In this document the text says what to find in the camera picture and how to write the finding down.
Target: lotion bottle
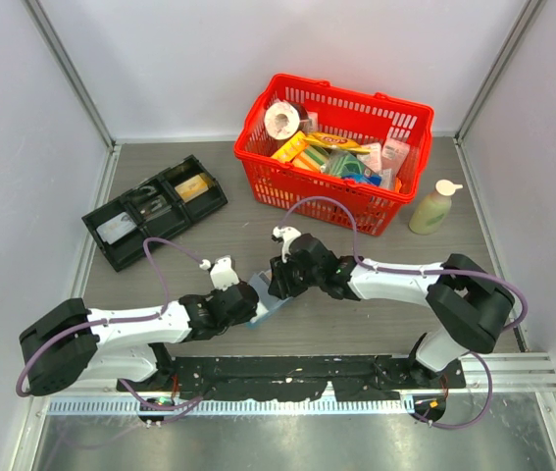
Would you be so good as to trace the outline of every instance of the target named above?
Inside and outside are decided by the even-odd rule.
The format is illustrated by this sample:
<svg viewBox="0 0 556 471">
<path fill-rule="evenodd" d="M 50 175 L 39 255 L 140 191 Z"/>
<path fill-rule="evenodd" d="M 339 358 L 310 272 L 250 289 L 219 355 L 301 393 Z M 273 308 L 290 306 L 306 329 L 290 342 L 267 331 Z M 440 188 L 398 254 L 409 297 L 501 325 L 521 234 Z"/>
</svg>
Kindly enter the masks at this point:
<svg viewBox="0 0 556 471">
<path fill-rule="evenodd" d="M 435 190 L 426 196 L 413 213 L 408 227 L 415 234 L 432 234 L 443 223 L 452 207 L 452 195 L 461 184 L 454 184 L 450 180 L 439 180 Z"/>
</svg>

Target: white robotic arm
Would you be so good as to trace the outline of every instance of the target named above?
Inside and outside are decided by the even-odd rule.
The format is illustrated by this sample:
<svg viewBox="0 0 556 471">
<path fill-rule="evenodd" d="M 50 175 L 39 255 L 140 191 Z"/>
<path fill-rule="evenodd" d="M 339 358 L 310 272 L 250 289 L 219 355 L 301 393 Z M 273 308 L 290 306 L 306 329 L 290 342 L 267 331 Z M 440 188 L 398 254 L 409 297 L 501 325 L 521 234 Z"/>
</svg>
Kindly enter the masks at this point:
<svg viewBox="0 0 556 471">
<path fill-rule="evenodd" d="M 276 228 L 274 239 L 282 242 L 282 251 L 271 259 L 267 292 L 242 282 L 231 258 L 224 257 L 214 265 L 202 264 L 215 287 L 209 294 L 183 296 L 161 314 L 157 314 L 161 307 L 86 309 L 81 299 L 60 304 L 21 334 L 25 362 L 58 333 L 76 325 L 91 327 L 47 345 L 28 371 L 31 394 L 55 393 L 89 379 L 124 378 L 141 387 L 157 387 L 158 378 L 167 381 L 175 370 L 165 343 L 211 339 L 233 325 L 266 315 L 261 298 L 288 299 L 311 287 L 335 299 L 394 299 L 431 308 L 443 327 L 418 340 L 407 372 L 417 384 L 427 385 L 467 351 L 491 352 L 514 304 L 513 296 L 498 284 L 427 275 L 443 267 L 480 270 L 462 255 L 430 265 L 391 265 L 357 261 L 353 256 L 338 258 L 318 239 L 294 228 Z"/>
<path fill-rule="evenodd" d="M 281 257 L 271 260 L 269 293 L 284 299 L 319 287 L 336 299 L 394 299 L 423 305 L 443 325 L 424 334 L 413 347 L 413 379 L 427 383 L 468 351 L 490 353 L 515 300 L 499 284 L 471 277 L 429 275 L 442 269 L 482 272 L 464 255 L 429 265 L 385 264 L 353 256 L 337 258 L 309 234 L 275 228 Z"/>
<path fill-rule="evenodd" d="M 163 312 L 162 306 L 86 309 L 81 299 L 69 299 L 46 314 L 21 334 L 25 362 L 58 333 L 79 324 L 90 327 L 40 356 L 28 372 L 31 394 L 55 393 L 81 380 L 149 382 L 171 360 L 165 343 L 208 340 L 266 312 L 256 291 L 236 275 L 230 257 L 202 268 L 209 270 L 215 288 L 172 301 Z"/>
</svg>

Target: red shopping basket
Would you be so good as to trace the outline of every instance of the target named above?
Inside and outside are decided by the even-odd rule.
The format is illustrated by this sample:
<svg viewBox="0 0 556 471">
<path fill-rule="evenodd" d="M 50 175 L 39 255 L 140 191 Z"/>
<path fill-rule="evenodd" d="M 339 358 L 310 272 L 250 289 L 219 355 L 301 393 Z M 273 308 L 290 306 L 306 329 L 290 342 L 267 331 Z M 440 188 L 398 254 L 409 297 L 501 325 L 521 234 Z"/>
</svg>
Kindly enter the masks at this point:
<svg viewBox="0 0 556 471">
<path fill-rule="evenodd" d="M 264 126 L 265 111 L 276 101 L 300 103 L 319 114 L 320 131 L 352 138 L 359 143 L 384 141 L 387 137 L 407 142 L 411 151 L 398 179 L 399 192 L 366 183 L 341 180 L 270 159 L 279 143 Z M 234 144 L 234 154 L 247 174 L 254 197 L 266 204 L 288 209 L 308 196 L 327 196 L 352 212 L 358 231 L 379 236 L 399 208 L 417 194 L 421 172 L 426 167 L 432 136 L 434 111 L 426 105 L 390 98 L 381 93 L 367 95 L 331 86 L 328 81 L 279 74 L 273 77 L 245 119 Z M 310 201 L 298 213 L 350 227 L 347 216 L 335 205 Z"/>
</svg>

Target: cable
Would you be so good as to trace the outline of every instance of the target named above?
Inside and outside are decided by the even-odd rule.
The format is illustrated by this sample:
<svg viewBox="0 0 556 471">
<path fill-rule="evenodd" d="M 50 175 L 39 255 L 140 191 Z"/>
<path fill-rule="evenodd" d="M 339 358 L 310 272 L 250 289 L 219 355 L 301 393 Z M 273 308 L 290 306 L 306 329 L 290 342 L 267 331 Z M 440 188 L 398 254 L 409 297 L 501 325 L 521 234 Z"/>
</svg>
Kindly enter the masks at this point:
<svg viewBox="0 0 556 471">
<path fill-rule="evenodd" d="M 508 323 L 506 326 L 504 326 L 503 331 L 509 331 L 509 330 L 519 326 L 524 321 L 524 319 L 526 319 L 526 316 L 528 315 L 528 312 L 529 312 L 529 304 L 528 304 L 528 300 L 526 299 L 524 294 L 515 285 L 513 285 L 513 284 L 511 284 L 511 283 L 509 283 L 505 280 L 501 280 L 498 277 L 495 277 L 493 275 L 489 275 L 488 273 L 474 272 L 474 271 L 471 271 L 471 270 L 452 270 L 452 269 L 424 270 L 422 272 L 420 270 L 374 267 L 372 265 L 369 265 L 369 264 L 363 262 L 361 260 L 361 257 L 359 255 L 359 253 L 358 253 L 358 246 L 357 246 L 357 243 L 358 243 L 358 229 L 357 229 L 357 225 L 356 225 L 356 220 L 354 219 L 354 216 L 349 211 L 349 209 L 347 209 L 347 207 L 345 205 L 343 205 L 339 201 L 336 201 L 333 198 L 328 198 L 326 196 L 310 196 L 308 198 L 304 198 L 304 199 L 301 199 L 301 200 L 297 201 L 290 208 L 288 208 L 288 210 L 286 211 L 286 214 L 284 214 L 284 217 L 281 218 L 281 221 L 279 221 L 278 227 L 279 228 L 284 227 L 284 224 L 285 224 L 286 220 L 288 219 L 288 217 L 299 206 L 301 206 L 302 204 L 304 204 L 308 201 L 315 201 L 315 200 L 322 200 L 322 201 L 330 202 L 332 204 L 335 204 L 336 206 L 338 206 L 339 208 L 341 208 L 345 212 L 345 214 L 349 218 L 349 221 L 352 225 L 352 233 L 353 233 L 353 251 L 352 251 L 352 253 L 353 253 L 354 259 L 356 260 L 356 263 L 358 263 L 358 265 L 360 265 L 361 267 L 364 267 L 368 270 L 374 270 L 374 271 L 377 271 L 377 272 L 389 273 L 389 274 L 393 274 L 393 275 L 413 275 L 413 276 L 414 275 L 421 275 L 421 276 L 424 276 L 424 275 L 454 275 L 454 276 L 457 276 L 457 277 L 473 277 L 473 278 L 482 278 L 484 280 L 489 280 L 490 282 L 498 283 L 498 284 L 504 286 L 506 289 L 513 292 L 518 297 L 518 299 L 520 300 L 520 303 L 522 304 L 522 310 L 520 312 L 520 315 L 517 317 L 517 319 L 514 319 L 513 321 Z M 459 430 L 459 429 L 465 429 L 467 427 L 471 427 L 472 425 L 476 424 L 480 419 L 482 419 L 482 417 L 484 417 L 484 415 L 486 414 L 486 412 L 488 411 L 488 409 L 491 405 L 491 400 L 493 398 L 493 379 L 491 377 L 491 372 L 489 370 L 489 367 L 487 366 L 486 362 L 482 359 L 482 357 L 479 356 L 478 354 L 476 354 L 472 351 L 470 351 L 466 354 L 473 355 L 476 358 L 476 360 L 480 362 L 480 364 L 484 368 L 484 372 L 486 373 L 487 394 L 486 394 L 486 402 L 484 403 L 484 407 L 482 408 L 480 413 L 474 419 L 470 420 L 469 422 L 466 422 L 464 424 L 458 424 L 458 425 L 439 424 L 439 423 L 436 423 L 436 422 L 432 422 L 431 425 L 435 428 L 444 429 L 444 430 Z M 426 419 L 425 416 L 421 416 L 419 414 L 415 414 L 415 415 L 422 422 L 430 423 L 430 421 L 428 419 Z"/>
<path fill-rule="evenodd" d="M 486 361 L 484 361 L 484 359 L 478 355 L 477 353 L 473 353 L 472 351 L 470 351 L 468 353 L 468 355 L 473 355 L 477 361 L 480 362 L 480 364 L 482 365 L 482 367 L 484 368 L 484 373 L 486 374 L 486 401 L 484 402 L 484 406 L 482 407 L 482 410 L 479 412 L 479 414 L 474 417 L 472 420 L 470 420 L 469 422 L 465 422 L 464 424 L 458 424 L 458 425 L 451 425 L 451 424 L 439 424 L 438 422 L 431 422 L 430 420 L 428 420 L 426 418 L 426 416 L 428 415 L 428 411 L 426 411 L 426 413 L 424 415 L 420 415 L 417 412 L 415 412 L 413 415 L 415 415 L 415 417 L 417 417 L 417 419 L 420 422 L 424 422 L 425 424 L 429 424 L 432 427 L 435 427 L 436 429 L 442 429 L 442 430 L 461 430 L 461 429 L 466 429 L 468 427 L 471 427 L 472 425 L 477 424 L 482 417 L 484 417 L 484 415 L 486 415 L 486 412 L 489 410 L 489 407 L 491 406 L 491 401 L 493 400 L 493 378 L 491 377 L 491 370 L 489 370 L 489 367 L 486 364 Z"/>
<path fill-rule="evenodd" d="M 409 270 L 409 269 L 402 269 L 402 268 L 374 267 L 372 265 L 369 265 L 369 264 L 363 262 L 359 253 L 358 253 L 358 230 L 357 230 L 356 220 L 354 219 L 354 216 L 349 211 L 349 209 L 347 209 L 347 207 L 345 207 L 342 203 L 336 201 L 335 199 L 328 198 L 326 196 L 310 196 L 308 198 L 301 199 L 301 200 L 297 201 L 295 204 L 293 204 L 290 208 L 288 208 L 288 211 L 286 211 L 286 214 L 284 215 L 284 217 L 281 218 L 281 221 L 279 221 L 278 227 L 279 228 L 284 227 L 284 223 L 286 222 L 288 217 L 299 206 L 301 206 L 302 204 L 307 203 L 309 201 L 315 201 L 315 200 L 322 200 L 322 201 L 330 202 L 332 204 L 335 204 L 336 206 L 338 206 L 340 209 L 342 209 L 345 212 L 345 214 L 349 218 L 349 221 L 352 225 L 352 232 L 353 232 L 353 235 L 354 235 L 353 236 L 353 251 L 352 251 L 352 253 L 354 255 L 354 259 L 356 260 L 356 263 L 358 265 L 360 265 L 361 267 L 367 268 L 368 270 L 374 270 L 376 272 L 389 273 L 389 274 L 393 274 L 393 275 L 420 275 L 420 276 L 423 276 L 423 275 L 454 275 L 454 276 L 457 276 L 457 277 L 472 277 L 472 278 L 482 278 L 483 280 L 489 280 L 490 282 L 498 283 L 499 285 L 502 285 L 506 289 L 513 292 L 517 296 L 517 298 L 520 300 L 520 303 L 522 304 L 522 311 L 520 312 L 520 315 L 517 317 L 517 319 L 511 321 L 506 326 L 504 326 L 503 332 L 509 331 L 509 330 L 519 326 L 524 321 L 524 319 L 526 319 L 526 316 L 528 315 L 528 312 L 529 312 L 529 304 L 528 304 L 528 300 L 526 299 L 524 294 L 515 285 L 507 282 L 506 280 L 501 280 L 500 278 L 498 278 L 494 275 L 490 275 L 490 274 L 484 273 L 484 272 L 474 272 L 474 271 L 471 271 L 471 270 L 453 270 L 453 269 L 424 270 L 422 272 L 420 270 Z"/>
<path fill-rule="evenodd" d="M 162 289 L 164 290 L 164 295 L 165 295 L 165 303 L 162 305 L 162 308 L 160 309 L 160 312 L 156 312 L 156 313 L 154 313 L 150 316 L 125 317 L 124 319 L 119 319 L 119 318 L 100 319 L 98 321 L 83 322 L 81 324 L 77 324 L 76 326 L 70 327 L 70 328 L 66 329 L 65 331 L 62 331 L 59 334 L 56 334 L 51 339 L 46 341 L 31 356 L 31 358 L 25 364 L 25 367 L 23 368 L 23 371 L 21 372 L 18 379 L 16 380 L 16 394 L 19 397 L 29 397 L 31 395 L 30 391 L 24 391 L 23 390 L 23 384 L 25 382 L 25 378 L 29 374 L 29 371 L 31 371 L 31 368 L 33 367 L 33 365 L 35 365 L 35 362 L 38 361 L 40 356 L 42 356 L 49 348 L 51 348 L 58 341 L 60 341 L 62 339 L 65 339 L 68 336 L 74 335 L 74 334 L 78 333 L 79 331 L 83 331 L 85 329 L 90 329 L 90 328 L 96 327 L 96 326 L 102 326 L 102 325 L 106 325 L 106 324 L 127 324 L 127 323 L 132 323 L 132 322 L 153 321 L 155 319 L 158 319 L 160 316 L 162 316 L 166 312 L 167 308 L 169 307 L 169 304 L 171 303 L 171 298 L 170 298 L 170 295 L 169 295 L 169 287 L 167 286 L 167 282 L 164 278 L 164 275 L 162 274 L 162 271 L 160 270 L 160 267 L 158 266 L 156 261 L 153 259 L 153 256 L 151 255 L 151 250 L 149 250 L 149 243 L 151 243 L 151 242 L 159 242 L 159 243 L 163 243 L 164 245 L 169 245 L 171 247 L 174 247 L 177 250 L 185 253 L 188 257 L 192 258 L 194 261 L 196 261 L 199 264 L 201 264 L 202 261 L 203 261 L 201 258 L 199 258 L 197 255 L 195 255 L 194 253 L 192 253 L 188 249 L 186 249 L 186 248 L 182 247 L 181 245 L 178 245 L 174 242 L 171 242 L 170 240 L 166 240 L 165 238 L 160 238 L 160 237 L 148 237 L 148 238 L 146 238 L 144 240 L 144 242 L 142 242 L 142 248 L 144 249 L 144 253 L 147 256 L 147 260 L 149 260 L 149 263 L 151 264 L 154 271 L 156 272 L 156 275 L 158 276 L 158 280 L 160 281 L 160 285 L 162 285 Z M 127 391 L 131 395 L 133 395 L 136 399 L 138 399 L 142 405 L 146 405 L 147 407 L 151 407 L 154 410 L 162 410 L 162 411 L 178 410 L 178 409 L 184 408 L 187 405 L 187 402 L 185 402 L 184 404 L 172 405 L 172 406 L 152 404 L 151 402 L 147 402 L 142 397 L 140 397 L 138 395 L 138 393 L 129 385 L 129 383 L 126 380 L 119 379 L 119 382 L 127 389 Z M 197 396 L 197 397 L 191 399 L 190 401 L 196 401 L 198 403 L 202 399 L 203 399 L 203 397 Z"/>
<path fill-rule="evenodd" d="M 443 374 L 443 377 L 440 380 L 441 386 L 443 387 L 443 399 L 447 400 L 450 396 L 450 389 L 447 387 L 447 375 Z"/>
<path fill-rule="evenodd" d="M 173 417 L 169 417 L 168 419 L 164 419 L 163 421 L 160 422 L 160 425 L 171 424 L 171 423 L 176 422 L 177 420 L 181 419 L 182 417 L 185 417 L 186 415 L 188 415 L 190 413 L 190 411 L 192 411 L 192 409 L 197 407 L 201 403 L 202 400 L 203 400 L 203 398 L 197 400 L 196 402 L 193 402 L 186 410 L 181 411 L 178 415 L 174 415 Z"/>
</svg>

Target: black tray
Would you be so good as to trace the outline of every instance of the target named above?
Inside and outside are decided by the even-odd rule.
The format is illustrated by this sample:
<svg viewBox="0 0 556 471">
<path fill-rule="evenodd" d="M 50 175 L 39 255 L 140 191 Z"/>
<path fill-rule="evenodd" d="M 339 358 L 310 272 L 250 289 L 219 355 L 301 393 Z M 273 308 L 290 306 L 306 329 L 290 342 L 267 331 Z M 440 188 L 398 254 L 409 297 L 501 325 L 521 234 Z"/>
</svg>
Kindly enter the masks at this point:
<svg viewBox="0 0 556 471">
<path fill-rule="evenodd" d="M 184 202 L 175 187 L 199 174 L 205 174 L 208 178 L 208 191 Z M 146 199 L 145 188 L 151 190 L 151 194 Z M 151 201 L 160 195 L 165 198 L 168 209 L 151 215 L 141 214 L 140 208 L 144 201 Z M 173 238 L 226 203 L 227 198 L 217 180 L 194 155 L 189 155 L 178 165 L 143 181 L 121 196 L 86 214 L 82 220 L 110 265 L 120 272 L 144 257 L 142 242 L 146 238 Z M 124 212 L 135 222 L 136 229 L 112 244 L 104 241 L 97 233 L 97 228 Z"/>
</svg>

